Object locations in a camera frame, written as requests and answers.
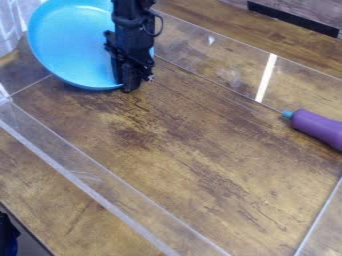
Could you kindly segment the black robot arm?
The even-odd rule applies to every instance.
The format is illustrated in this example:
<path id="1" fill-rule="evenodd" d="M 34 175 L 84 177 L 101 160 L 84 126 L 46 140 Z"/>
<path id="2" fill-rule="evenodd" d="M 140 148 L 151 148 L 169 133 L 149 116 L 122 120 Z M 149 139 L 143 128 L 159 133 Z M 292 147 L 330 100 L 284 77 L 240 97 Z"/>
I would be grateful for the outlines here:
<path id="1" fill-rule="evenodd" d="M 151 11 L 155 0 L 110 0 L 110 19 L 114 30 L 104 32 L 104 49 L 110 56 L 116 83 L 129 93 L 140 87 L 141 81 L 153 78 L 152 54 L 156 15 Z"/>

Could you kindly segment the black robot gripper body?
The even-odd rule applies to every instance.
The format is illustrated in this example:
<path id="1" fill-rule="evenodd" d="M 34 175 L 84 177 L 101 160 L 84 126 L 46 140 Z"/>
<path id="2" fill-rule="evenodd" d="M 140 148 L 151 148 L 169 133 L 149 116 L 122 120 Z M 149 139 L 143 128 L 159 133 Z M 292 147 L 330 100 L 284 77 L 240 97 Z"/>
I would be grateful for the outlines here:
<path id="1" fill-rule="evenodd" d="M 114 30 L 104 32 L 104 49 L 109 56 L 120 61 L 120 69 L 125 60 L 145 63 L 152 59 L 155 16 L 143 14 L 133 19 L 112 16 L 112 21 Z"/>

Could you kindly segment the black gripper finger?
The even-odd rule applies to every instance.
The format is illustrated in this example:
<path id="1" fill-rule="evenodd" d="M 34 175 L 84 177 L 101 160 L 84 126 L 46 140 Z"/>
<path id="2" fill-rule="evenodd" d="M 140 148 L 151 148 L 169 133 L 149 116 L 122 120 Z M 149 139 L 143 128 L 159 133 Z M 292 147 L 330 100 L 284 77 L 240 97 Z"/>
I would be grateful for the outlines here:
<path id="1" fill-rule="evenodd" d="M 110 66 L 112 66 L 112 73 L 113 73 L 113 79 L 116 81 L 116 84 L 121 84 L 122 79 L 121 79 L 120 61 L 113 57 L 110 57 Z"/>
<path id="2" fill-rule="evenodd" d="M 121 91 L 129 93 L 140 87 L 143 81 L 153 79 L 152 68 L 155 62 L 149 59 L 145 63 L 125 60 L 121 64 Z"/>

